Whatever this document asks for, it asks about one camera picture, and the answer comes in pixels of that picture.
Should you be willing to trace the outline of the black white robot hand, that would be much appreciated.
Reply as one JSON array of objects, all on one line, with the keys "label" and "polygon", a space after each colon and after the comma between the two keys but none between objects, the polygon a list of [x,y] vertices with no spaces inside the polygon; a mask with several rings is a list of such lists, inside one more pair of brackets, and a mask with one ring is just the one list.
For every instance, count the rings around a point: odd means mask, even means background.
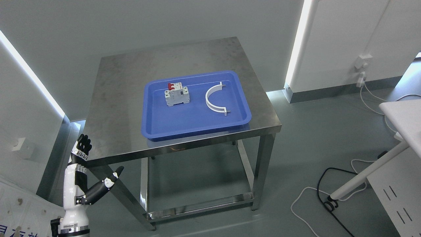
[{"label": "black white robot hand", "polygon": [[63,186],[63,205],[65,208],[80,205],[93,205],[115,185],[120,178],[123,166],[120,166],[108,177],[99,180],[92,187],[87,186],[87,159],[92,149],[88,135],[81,134],[75,142],[65,168]]}]

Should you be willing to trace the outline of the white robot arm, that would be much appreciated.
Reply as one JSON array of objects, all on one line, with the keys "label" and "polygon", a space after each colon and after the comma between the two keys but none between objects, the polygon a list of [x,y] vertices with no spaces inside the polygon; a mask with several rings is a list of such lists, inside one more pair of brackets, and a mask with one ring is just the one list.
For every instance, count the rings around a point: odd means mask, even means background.
[{"label": "white robot arm", "polygon": [[53,237],[89,237],[89,219],[86,206],[76,205],[65,208],[63,218],[51,220],[51,235]]}]

